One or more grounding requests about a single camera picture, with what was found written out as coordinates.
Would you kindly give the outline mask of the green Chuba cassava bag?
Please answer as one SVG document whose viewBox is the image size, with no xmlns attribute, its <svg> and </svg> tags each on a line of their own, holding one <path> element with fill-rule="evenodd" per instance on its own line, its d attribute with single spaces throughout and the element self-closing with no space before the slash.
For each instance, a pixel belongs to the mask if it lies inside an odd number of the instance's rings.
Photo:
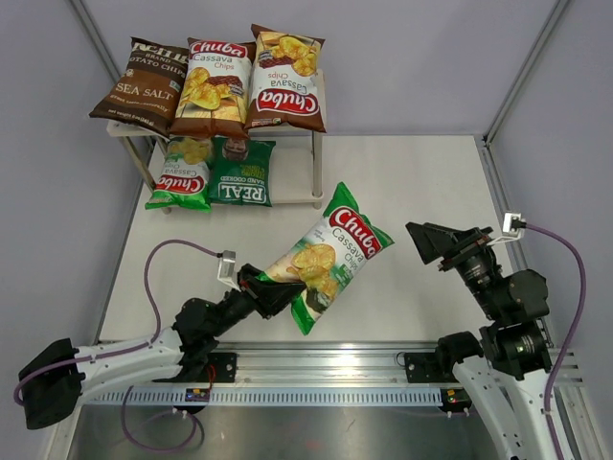
<svg viewBox="0 0 613 460">
<path fill-rule="evenodd" d="M 299 330 L 307 335 L 361 268 L 393 244 L 360 212 L 352 192 L 340 182 L 320 219 L 258 279 L 305 285 L 290 307 Z"/>
<path fill-rule="evenodd" d="M 214 163 L 211 140 L 190 137 L 171 139 L 162 171 L 145 208 L 179 207 L 209 213 L 209 182 Z"/>
</svg>

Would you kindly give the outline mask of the green Real chips bag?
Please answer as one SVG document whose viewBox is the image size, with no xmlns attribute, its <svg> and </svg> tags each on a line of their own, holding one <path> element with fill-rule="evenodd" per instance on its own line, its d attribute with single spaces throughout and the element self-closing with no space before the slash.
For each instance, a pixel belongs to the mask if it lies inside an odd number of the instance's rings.
<svg viewBox="0 0 613 460">
<path fill-rule="evenodd" d="M 209 183 L 209 199 L 228 205 L 271 207 L 270 160 L 274 141 L 216 137 L 216 161 Z"/>
</svg>

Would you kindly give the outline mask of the brown Chuba cassava bag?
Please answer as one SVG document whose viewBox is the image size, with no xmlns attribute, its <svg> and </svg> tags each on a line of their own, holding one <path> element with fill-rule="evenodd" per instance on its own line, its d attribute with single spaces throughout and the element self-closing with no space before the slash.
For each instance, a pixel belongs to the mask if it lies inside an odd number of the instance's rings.
<svg viewBox="0 0 613 460">
<path fill-rule="evenodd" d="M 289 125 L 324 133 L 316 84 L 325 40 L 251 26 L 256 39 L 245 129 Z"/>
<path fill-rule="evenodd" d="M 246 139 L 256 44 L 190 37 L 188 50 L 188 73 L 170 135 Z"/>
</svg>

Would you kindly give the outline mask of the brown Kettle sea salt bag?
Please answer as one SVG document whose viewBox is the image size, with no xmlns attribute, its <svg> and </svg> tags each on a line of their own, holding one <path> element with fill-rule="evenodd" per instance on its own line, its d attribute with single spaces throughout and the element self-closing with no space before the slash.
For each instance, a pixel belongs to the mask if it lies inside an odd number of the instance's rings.
<svg viewBox="0 0 613 460">
<path fill-rule="evenodd" d="M 124 73 L 89 113 L 167 138 L 188 72 L 188 50 L 131 38 Z"/>
</svg>

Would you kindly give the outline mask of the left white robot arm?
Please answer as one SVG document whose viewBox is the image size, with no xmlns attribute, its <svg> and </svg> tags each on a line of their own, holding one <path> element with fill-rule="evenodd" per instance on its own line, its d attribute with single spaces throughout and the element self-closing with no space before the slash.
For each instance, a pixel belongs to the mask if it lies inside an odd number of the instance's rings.
<svg viewBox="0 0 613 460">
<path fill-rule="evenodd" d="M 18 374 L 13 392 L 29 430 L 55 425 L 98 396 L 146 381 L 191 382 L 206 372 L 219 338 L 256 312 L 269 319 L 306 289 L 273 282 L 246 264 L 238 285 L 217 302 L 191 298 L 171 326 L 150 336 L 98 346 L 52 342 Z"/>
</svg>

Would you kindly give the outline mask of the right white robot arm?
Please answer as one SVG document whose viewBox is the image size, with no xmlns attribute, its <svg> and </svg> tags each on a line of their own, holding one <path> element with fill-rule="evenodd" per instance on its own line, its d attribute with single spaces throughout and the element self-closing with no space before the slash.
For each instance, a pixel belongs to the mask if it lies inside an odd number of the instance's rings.
<svg viewBox="0 0 613 460">
<path fill-rule="evenodd" d="M 502 273 L 493 247 L 521 239 L 527 222 L 507 213 L 502 234 L 409 222 L 406 228 L 425 264 L 455 270 L 489 320 L 480 334 L 440 338 L 437 373 L 467 392 L 501 459 L 571 459 L 557 411 L 554 382 L 562 360 L 552 358 L 540 319 L 550 312 L 546 279 L 531 269 Z"/>
</svg>

